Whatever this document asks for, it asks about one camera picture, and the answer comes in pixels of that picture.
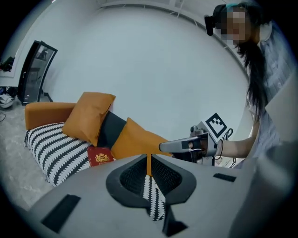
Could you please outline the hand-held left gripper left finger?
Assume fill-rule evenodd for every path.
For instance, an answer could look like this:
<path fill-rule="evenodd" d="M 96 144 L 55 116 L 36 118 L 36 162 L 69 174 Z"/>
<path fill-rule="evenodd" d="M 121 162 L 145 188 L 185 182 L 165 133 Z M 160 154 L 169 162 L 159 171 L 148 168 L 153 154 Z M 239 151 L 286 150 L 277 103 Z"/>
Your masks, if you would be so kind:
<path fill-rule="evenodd" d="M 133 156 L 82 170 L 40 198 L 27 212 L 26 221 L 40 238 L 161 238 L 161 227 L 143 208 L 128 208 L 108 193 L 106 178 L 123 165 L 139 161 Z M 48 213 L 66 196 L 80 201 L 58 233 L 42 224 Z"/>

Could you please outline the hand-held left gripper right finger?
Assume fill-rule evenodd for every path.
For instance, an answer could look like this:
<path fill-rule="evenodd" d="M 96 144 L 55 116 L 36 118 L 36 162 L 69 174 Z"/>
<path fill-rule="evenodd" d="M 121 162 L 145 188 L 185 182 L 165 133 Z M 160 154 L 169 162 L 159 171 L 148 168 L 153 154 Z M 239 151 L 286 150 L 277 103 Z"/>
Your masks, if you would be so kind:
<path fill-rule="evenodd" d="M 252 181 L 252 161 L 241 169 L 195 164 L 164 155 L 151 156 L 151 174 L 165 197 L 163 224 L 151 237 L 233 238 L 236 217 Z"/>

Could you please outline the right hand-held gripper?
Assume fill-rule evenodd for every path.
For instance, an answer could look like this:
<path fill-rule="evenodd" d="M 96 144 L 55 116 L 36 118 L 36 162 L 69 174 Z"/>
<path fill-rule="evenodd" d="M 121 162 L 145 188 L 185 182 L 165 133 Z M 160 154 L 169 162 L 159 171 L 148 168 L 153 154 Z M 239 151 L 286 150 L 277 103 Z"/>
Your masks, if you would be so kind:
<path fill-rule="evenodd" d="M 190 128 L 191 137 L 161 143 L 159 150 L 168 153 L 200 151 L 201 144 L 199 139 L 207 139 L 208 149 L 206 155 L 203 157 L 196 156 L 192 152 L 191 155 L 199 164 L 214 166 L 218 144 L 226 131 L 227 125 L 217 113 L 214 113 L 206 120 L 202 120 L 199 124 Z"/>

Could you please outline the person's right hand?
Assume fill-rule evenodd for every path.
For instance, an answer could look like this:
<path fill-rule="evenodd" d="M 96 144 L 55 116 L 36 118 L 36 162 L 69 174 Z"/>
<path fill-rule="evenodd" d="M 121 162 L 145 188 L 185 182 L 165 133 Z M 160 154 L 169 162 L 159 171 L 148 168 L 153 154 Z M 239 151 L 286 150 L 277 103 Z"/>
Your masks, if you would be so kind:
<path fill-rule="evenodd" d="M 189 142 L 189 149 L 196 156 L 205 156 L 208 149 L 207 139 L 196 139 Z"/>

